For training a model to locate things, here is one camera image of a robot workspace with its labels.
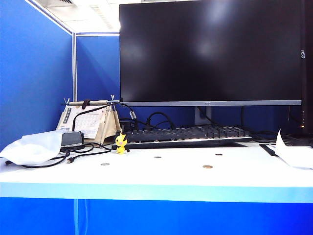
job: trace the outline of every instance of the black device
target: black device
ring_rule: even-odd
[[[120,5],[121,100],[132,106],[301,105],[303,3]]]
[[[182,146],[220,146],[252,140],[249,132],[236,126],[188,127],[124,132],[129,149],[164,148]]]
[[[68,131],[62,134],[61,151],[64,149],[83,149],[84,133],[81,131]]]

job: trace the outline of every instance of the cubicle wall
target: cubicle wall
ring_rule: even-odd
[[[71,35],[23,0],[1,0],[0,150],[54,130],[72,98]]]
[[[0,0],[0,151],[56,128],[72,98],[71,35],[24,0]],[[0,234],[74,234],[73,201],[0,197]]]

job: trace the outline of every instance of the ceiling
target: ceiling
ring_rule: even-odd
[[[72,32],[118,32],[119,5],[180,0],[30,0]]]

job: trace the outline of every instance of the white cloth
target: white cloth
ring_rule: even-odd
[[[42,164],[56,157],[61,148],[62,134],[66,130],[22,136],[0,152],[0,157],[17,165]]]

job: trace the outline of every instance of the white desk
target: white desk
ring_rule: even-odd
[[[40,169],[1,159],[0,197],[313,203],[313,170],[245,145],[111,152]]]

